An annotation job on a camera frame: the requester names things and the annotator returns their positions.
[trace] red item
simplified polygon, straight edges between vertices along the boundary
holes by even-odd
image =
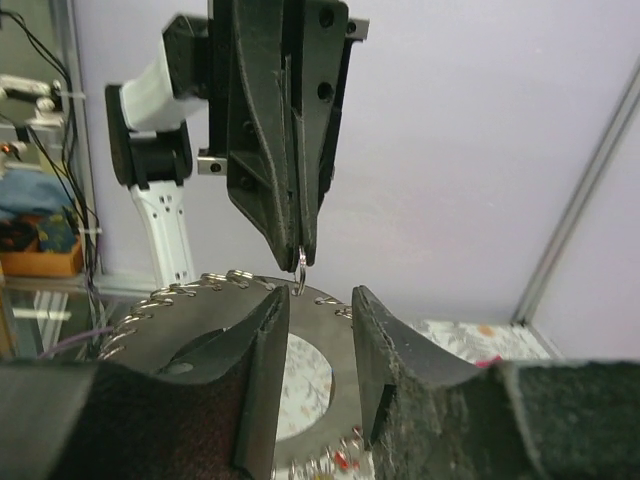
[[[347,461],[347,456],[344,453],[336,452],[336,454],[333,456],[333,461],[336,462],[336,465],[341,470],[349,469],[349,462]]]
[[[476,362],[476,367],[487,368],[493,365],[494,363],[498,363],[501,361],[502,361],[502,357],[498,355],[497,357],[494,357],[491,360]]]

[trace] keyring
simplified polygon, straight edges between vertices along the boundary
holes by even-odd
[[[307,283],[307,254],[304,253],[304,248],[300,247],[300,278],[298,278],[294,274],[294,280],[296,282],[296,287],[293,289],[293,294],[296,297],[299,297],[304,293],[304,288]]]

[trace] patterned cloth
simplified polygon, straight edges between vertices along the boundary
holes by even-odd
[[[20,215],[46,216],[71,206],[67,192],[73,190],[66,179],[32,170],[8,170],[0,179],[0,220]]]
[[[50,253],[69,253],[76,244],[75,220],[73,212],[64,208],[38,222],[38,238],[40,251]]]

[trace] orange box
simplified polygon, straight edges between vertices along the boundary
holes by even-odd
[[[38,240],[24,252],[0,253],[2,271],[9,277],[73,277],[83,263],[80,239],[69,253],[39,252]]]

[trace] circular metal plate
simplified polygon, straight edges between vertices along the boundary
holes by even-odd
[[[241,321],[273,285],[295,287],[286,280],[242,272],[208,278],[153,295],[147,307],[134,306],[129,317],[116,323],[103,356],[140,372],[156,372],[195,338]],[[344,309],[345,305],[311,287],[301,296],[291,295],[289,332],[317,348],[331,365],[332,398],[315,424],[276,443],[274,467],[287,468],[293,461],[321,456],[326,447],[338,448],[340,439],[351,436],[353,426],[360,425],[353,330],[350,317],[341,314]]]

